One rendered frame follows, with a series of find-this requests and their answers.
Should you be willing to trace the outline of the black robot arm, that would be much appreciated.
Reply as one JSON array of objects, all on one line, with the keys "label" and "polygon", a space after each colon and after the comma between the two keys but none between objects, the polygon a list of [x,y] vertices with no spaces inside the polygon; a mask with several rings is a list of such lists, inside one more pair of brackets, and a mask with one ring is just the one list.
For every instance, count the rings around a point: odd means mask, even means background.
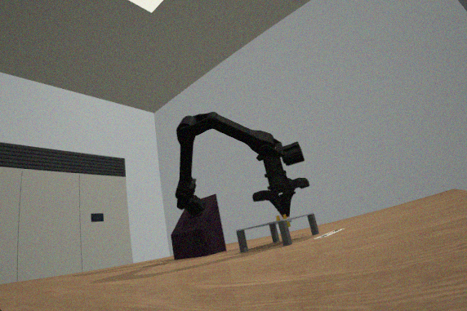
[{"label": "black robot arm", "polygon": [[176,188],[177,208],[190,213],[190,218],[202,215],[207,202],[194,195],[196,178],[192,177],[193,141],[195,136],[204,131],[215,129],[227,136],[247,144],[264,161],[265,170],[282,167],[304,161],[298,142],[282,146],[282,142],[265,131],[254,131],[236,122],[220,116],[216,112],[186,116],[177,127],[176,133],[180,143],[180,179]]}]

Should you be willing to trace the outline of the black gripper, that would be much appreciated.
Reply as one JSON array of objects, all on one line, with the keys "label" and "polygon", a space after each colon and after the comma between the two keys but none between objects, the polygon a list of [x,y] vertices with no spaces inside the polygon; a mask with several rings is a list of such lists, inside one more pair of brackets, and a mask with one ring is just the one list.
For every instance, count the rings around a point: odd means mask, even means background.
[{"label": "black gripper", "polygon": [[[282,167],[276,167],[266,171],[265,178],[268,177],[269,186],[268,190],[261,190],[253,194],[254,202],[270,201],[276,209],[279,211],[281,216],[286,214],[290,216],[291,197],[294,193],[294,189],[305,188],[309,186],[309,181],[306,178],[296,178],[290,180],[287,184],[286,170]],[[278,195],[282,193],[281,195]]]}]

